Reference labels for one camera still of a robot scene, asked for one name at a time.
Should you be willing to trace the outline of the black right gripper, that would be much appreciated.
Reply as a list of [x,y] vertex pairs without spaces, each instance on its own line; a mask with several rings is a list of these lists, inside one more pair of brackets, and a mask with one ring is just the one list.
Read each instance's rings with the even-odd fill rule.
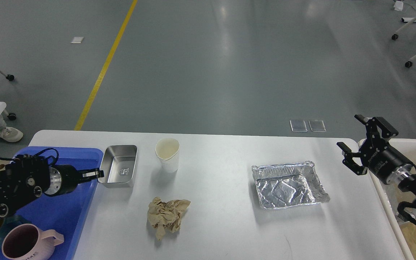
[[[410,172],[414,163],[389,144],[389,140],[399,135],[383,117],[364,117],[355,114],[354,117],[365,126],[365,140],[360,141],[360,153],[354,153],[343,142],[337,142],[342,150],[342,163],[357,176],[364,176],[370,170],[383,184],[394,183],[396,171],[401,168]],[[354,158],[360,158],[359,165]]]

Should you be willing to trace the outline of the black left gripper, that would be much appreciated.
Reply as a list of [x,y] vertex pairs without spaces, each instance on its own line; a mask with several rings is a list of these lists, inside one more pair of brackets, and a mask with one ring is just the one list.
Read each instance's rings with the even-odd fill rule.
[[104,171],[100,169],[77,170],[72,165],[54,165],[48,168],[49,186],[44,194],[47,196],[59,196],[73,192],[78,184],[89,182],[104,177]]

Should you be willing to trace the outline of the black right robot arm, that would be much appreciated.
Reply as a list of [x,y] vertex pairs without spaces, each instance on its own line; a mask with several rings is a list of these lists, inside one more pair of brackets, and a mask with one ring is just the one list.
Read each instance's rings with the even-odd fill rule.
[[413,194],[412,202],[398,203],[397,212],[416,226],[416,165],[390,145],[398,131],[383,117],[354,117],[365,126],[366,138],[357,152],[343,142],[337,143],[344,156],[342,163],[357,176],[371,172],[383,184],[394,184],[401,192]]

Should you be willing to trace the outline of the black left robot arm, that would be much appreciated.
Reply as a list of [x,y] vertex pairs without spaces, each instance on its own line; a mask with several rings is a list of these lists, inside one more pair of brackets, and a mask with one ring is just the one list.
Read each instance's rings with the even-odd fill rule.
[[72,165],[60,165],[59,155],[56,148],[49,147],[34,155],[0,157],[8,161],[0,171],[0,219],[12,216],[42,195],[69,194],[79,184],[104,177],[99,168],[78,170]]

